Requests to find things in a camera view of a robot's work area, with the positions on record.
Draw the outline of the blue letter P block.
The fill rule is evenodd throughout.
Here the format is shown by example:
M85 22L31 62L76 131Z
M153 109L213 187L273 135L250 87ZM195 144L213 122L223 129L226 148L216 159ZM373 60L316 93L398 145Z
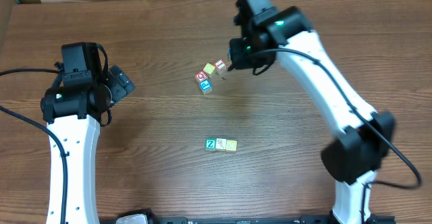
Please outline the blue letter P block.
M210 83L210 80L208 80L208 79L203 80L202 82L199 82L198 85L199 85L199 87L200 87L200 89L201 89L201 91L202 91L203 94L208 94L213 89L213 87L212 87L212 85Z

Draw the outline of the green letter Z block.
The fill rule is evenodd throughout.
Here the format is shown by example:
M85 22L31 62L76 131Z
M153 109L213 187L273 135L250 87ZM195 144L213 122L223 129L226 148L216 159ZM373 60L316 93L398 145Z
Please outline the green letter Z block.
M207 138L205 141L205 150L206 151L216 151L216 139Z

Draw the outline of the white picture block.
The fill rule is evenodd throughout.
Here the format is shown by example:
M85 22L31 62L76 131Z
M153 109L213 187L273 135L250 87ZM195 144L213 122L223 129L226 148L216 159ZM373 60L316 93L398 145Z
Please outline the white picture block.
M217 138L216 139L216 151L226 151L227 140L225 138Z

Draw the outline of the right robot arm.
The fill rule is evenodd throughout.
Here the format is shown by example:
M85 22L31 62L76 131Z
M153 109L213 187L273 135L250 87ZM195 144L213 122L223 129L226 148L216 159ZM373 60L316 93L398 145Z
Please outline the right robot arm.
M378 113L351 87L325 51L319 34L297 8L238 7L234 24L241 37L229 42L230 69L259 75L275 62L290 72L311 97L334 141L321 160L335 180L335 202L328 223L394 223L374 215L371 187L391 148L395 119Z

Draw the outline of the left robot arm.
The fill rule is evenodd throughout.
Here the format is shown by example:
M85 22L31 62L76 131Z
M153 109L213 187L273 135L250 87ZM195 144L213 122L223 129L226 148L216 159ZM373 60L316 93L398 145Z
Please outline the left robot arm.
M65 116L47 125L60 141L51 147L50 197L47 223L97 224L95 155L100 123L88 116Z

